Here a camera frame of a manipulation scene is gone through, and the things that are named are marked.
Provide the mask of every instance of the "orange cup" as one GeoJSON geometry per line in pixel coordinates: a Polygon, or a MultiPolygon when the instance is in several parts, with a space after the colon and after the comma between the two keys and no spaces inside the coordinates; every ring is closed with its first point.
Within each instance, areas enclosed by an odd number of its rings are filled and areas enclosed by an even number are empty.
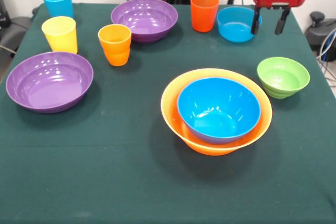
{"type": "Polygon", "coordinates": [[[127,63],[131,51],[131,37],[131,29],[124,25],[107,25],[99,30],[100,45],[111,65],[122,66],[127,63]]]}
{"type": "Polygon", "coordinates": [[[206,33],[214,27],[219,0],[190,0],[191,20],[196,31],[206,33]]]}

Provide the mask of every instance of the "blue bowl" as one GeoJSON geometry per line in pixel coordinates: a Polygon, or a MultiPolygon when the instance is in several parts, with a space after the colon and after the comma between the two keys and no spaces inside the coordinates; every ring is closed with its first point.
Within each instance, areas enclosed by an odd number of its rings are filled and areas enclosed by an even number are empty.
{"type": "Polygon", "coordinates": [[[177,108],[191,132],[210,144],[238,140],[257,125],[261,115],[256,96],[224,78],[190,83],[178,96],[177,108]]]}
{"type": "Polygon", "coordinates": [[[253,39],[251,26],[254,11],[246,7],[227,7],[217,14],[220,35],[231,42],[246,42],[253,39]]]}

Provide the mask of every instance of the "purple bowl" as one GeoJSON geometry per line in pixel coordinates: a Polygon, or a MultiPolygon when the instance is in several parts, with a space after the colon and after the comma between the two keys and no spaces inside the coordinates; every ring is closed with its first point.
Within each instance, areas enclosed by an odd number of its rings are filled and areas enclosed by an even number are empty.
{"type": "Polygon", "coordinates": [[[111,13],[112,22],[128,26],[132,30],[132,39],[140,43],[162,39],[177,19],[176,9],[162,0],[129,0],[111,13]]]}
{"type": "Polygon", "coordinates": [[[93,80],[91,64],[70,52],[46,52],[18,64],[6,90],[17,104],[40,113],[56,113],[78,103],[93,80]]]}

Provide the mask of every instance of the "blue cup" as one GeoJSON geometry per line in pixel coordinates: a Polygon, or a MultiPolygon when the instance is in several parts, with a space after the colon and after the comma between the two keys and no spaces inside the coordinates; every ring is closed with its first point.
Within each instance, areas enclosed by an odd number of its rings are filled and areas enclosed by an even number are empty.
{"type": "Polygon", "coordinates": [[[73,18],[72,0],[44,0],[51,17],[73,18]]]}
{"type": "Polygon", "coordinates": [[[220,10],[217,14],[220,35],[231,42],[247,42],[253,39],[251,26],[254,10],[247,7],[232,6],[220,10]]]}

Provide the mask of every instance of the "green bowl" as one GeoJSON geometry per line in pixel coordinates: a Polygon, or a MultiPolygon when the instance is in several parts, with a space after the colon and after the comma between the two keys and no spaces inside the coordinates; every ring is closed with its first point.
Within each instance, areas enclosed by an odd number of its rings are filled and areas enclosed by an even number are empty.
{"type": "Polygon", "coordinates": [[[308,85],[308,70],[292,59],[272,57],[257,68],[261,84],[269,96],[277,99],[290,97],[308,85]]]}

